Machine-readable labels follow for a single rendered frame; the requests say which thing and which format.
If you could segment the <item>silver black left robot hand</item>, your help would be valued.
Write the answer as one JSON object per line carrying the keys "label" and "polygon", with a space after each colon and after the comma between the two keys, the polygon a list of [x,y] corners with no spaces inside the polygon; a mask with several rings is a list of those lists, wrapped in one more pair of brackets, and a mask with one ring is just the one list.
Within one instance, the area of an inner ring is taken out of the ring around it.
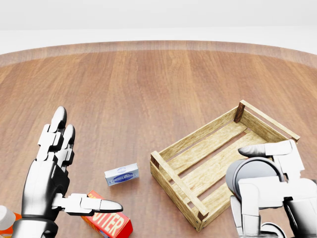
{"label": "silver black left robot hand", "polygon": [[22,216],[54,221],[60,211],[72,216],[123,211],[121,204],[87,194],[66,196],[70,179],[67,167],[74,158],[75,128],[67,124],[63,106],[55,111],[51,123],[45,124],[38,141],[39,151],[32,162],[22,196]]}

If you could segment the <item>red butter box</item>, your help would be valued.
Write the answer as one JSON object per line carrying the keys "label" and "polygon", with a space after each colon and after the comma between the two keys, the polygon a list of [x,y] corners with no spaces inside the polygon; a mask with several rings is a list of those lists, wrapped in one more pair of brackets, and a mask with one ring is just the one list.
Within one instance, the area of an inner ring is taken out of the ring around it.
{"label": "red butter box", "polygon": [[133,232],[131,220],[122,212],[97,213],[81,217],[103,238],[129,238]]}

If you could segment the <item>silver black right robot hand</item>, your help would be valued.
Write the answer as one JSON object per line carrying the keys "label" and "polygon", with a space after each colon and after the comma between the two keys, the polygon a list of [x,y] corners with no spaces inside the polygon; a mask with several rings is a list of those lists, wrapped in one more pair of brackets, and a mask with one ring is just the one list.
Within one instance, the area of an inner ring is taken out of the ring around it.
{"label": "silver black right robot hand", "polygon": [[233,194],[230,204],[234,223],[241,238],[286,238],[285,232],[272,222],[261,222],[260,210],[284,207],[295,238],[317,238],[317,183],[302,178],[304,170],[296,142],[292,139],[276,143],[239,148],[245,159],[263,157],[273,161],[284,175],[243,178],[238,181],[241,201]]}

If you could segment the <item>orange bottle with white cap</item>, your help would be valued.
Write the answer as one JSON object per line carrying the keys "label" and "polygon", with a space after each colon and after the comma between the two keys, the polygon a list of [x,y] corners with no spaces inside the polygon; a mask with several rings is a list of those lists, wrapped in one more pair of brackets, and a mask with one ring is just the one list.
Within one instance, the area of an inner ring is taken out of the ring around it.
{"label": "orange bottle with white cap", "polygon": [[10,211],[7,207],[0,205],[0,236],[3,238],[11,238],[13,233],[13,224],[21,219],[18,213]]}

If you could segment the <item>wooden slat tray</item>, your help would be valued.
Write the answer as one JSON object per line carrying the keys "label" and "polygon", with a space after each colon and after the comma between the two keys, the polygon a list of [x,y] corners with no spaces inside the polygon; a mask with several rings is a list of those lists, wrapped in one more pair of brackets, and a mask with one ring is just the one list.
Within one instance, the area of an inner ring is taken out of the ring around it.
{"label": "wooden slat tray", "polygon": [[231,192],[221,180],[229,165],[241,159],[240,147],[299,140],[295,134],[246,101],[160,152],[151,153],[151,174],[196,231],[201,231],[229,206]]}

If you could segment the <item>small blue white box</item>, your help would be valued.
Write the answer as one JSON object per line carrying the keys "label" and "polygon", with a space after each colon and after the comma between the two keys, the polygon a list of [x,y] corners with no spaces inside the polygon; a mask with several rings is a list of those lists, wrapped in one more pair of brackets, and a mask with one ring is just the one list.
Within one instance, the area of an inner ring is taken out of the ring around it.
{"label": "small blue white box", "polygon": [[108,186],[116,185],[139,177],[137,163],[105,171],[105,178]]}

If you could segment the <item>grey tin can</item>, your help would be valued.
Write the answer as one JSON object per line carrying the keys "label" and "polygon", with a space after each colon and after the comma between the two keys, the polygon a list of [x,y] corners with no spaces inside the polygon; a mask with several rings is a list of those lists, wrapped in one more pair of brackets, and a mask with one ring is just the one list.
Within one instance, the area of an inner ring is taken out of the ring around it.
{"label": "grey tin can", "polygon": [[242,198],[238,184],[240,179],[271,176],[278,176],[280,182],[285,181],[283,173],[273,161],[263,157],[253,157],[233,162],[228,167],[225,178],[229,190],[241,201]]}

